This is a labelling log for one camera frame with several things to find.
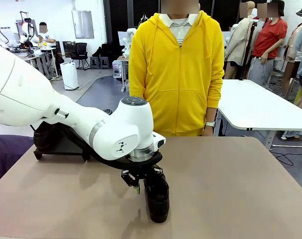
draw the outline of stool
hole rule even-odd
[[[100,57],[100,69],[110,69],[108,57],[106,56]]]
[[[99,69],[98,57],[90,57],[90,69]]]

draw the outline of hoodie zipper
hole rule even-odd
[[[179,79],[178,79],[178,86],[177,86],[177,110],[176,110],[176,119],[175,119],[175,132],[177,132],[177,118],[179,115],[179,108],[180,108],[180,88],[181,88],[181,61],[182,61],[182,45],[179,46]]]

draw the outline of hand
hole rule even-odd
[[[264,52],[264,54],[261,56],[262,65],[264,65],[267,62],[268,57],[269,57],[269,54],[267,52]]]
[[[204,132],[203,132],[202,136],[206,136],[206,137],[213,136],[213,127],[206,126],[204,128]]]

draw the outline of yellow hoodie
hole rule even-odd
[[[199,136],[206,108],[221,98],[224,40],[219,23],[200,11],[181,46],[156,13],[133,37],[130,95],[147,100],[154,131],[164,136]]]

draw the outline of black shoe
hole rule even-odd
[[[154,173],[144,183],[150,218],[155,223],[164,223],[170,208],[169,186],[165,176],[163,173]]]
[[[33,141],[39,151],[52,149],[62,138],[62,133],[54,124],[42,122],[33,133]]]

